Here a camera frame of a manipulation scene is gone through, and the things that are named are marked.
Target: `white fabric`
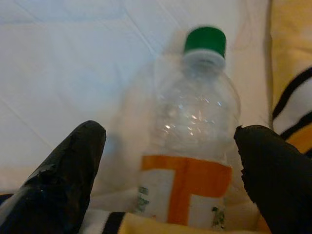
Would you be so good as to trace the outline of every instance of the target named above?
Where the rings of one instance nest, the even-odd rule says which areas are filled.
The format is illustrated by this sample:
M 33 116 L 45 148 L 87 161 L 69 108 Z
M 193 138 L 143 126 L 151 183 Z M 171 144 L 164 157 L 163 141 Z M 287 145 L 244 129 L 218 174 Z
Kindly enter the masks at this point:
M 241 97 L 242 123 L 267 125 L 268 7 L 269 0 L 1 0 L 1 191 L 18 188 L 78 124 L 94 119 L 108 139 L 93 196 L 120 192 L 109 208 L 105 199 L 97 205 L 128 209 L 148 143 L 148 94 L 171 66 L 159 61 L 177 57 L 199 25 L 227 36 L 226 72 Z M 251 228 L 256 208 L 236 150 L 230 162 L 228 227 Z

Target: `bottle label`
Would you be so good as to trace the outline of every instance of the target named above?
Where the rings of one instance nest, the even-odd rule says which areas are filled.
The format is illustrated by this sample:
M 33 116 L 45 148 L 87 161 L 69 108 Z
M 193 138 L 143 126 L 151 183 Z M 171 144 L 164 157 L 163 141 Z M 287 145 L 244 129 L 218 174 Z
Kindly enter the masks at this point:
M 144 156 L 136 213 L 161 222 L 222 230 L 232 169 L 217 162 Z

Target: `clear plastic bottle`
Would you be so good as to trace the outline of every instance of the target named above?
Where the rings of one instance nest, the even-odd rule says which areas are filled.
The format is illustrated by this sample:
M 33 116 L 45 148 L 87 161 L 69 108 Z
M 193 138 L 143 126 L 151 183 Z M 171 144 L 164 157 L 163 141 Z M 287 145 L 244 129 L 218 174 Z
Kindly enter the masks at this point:
M 181 68 L 155 109 L 151 145 L 142 160 L 136 213 L 158 221 L 224 228 L 230 184 L 226 151 L 240 112 L 225 67 L 225 35 L 201 27 L 187 38 Z

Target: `bottle cap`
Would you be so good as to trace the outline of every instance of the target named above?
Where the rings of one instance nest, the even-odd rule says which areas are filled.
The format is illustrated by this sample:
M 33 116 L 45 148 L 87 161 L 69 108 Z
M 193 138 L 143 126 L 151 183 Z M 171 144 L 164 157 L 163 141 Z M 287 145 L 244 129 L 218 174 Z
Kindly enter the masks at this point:
M 226 37 L 214 27 L 200 27 L 193 30 L 186 39 L 184 54 L 197 49 L 208 49 L 225 56 Z

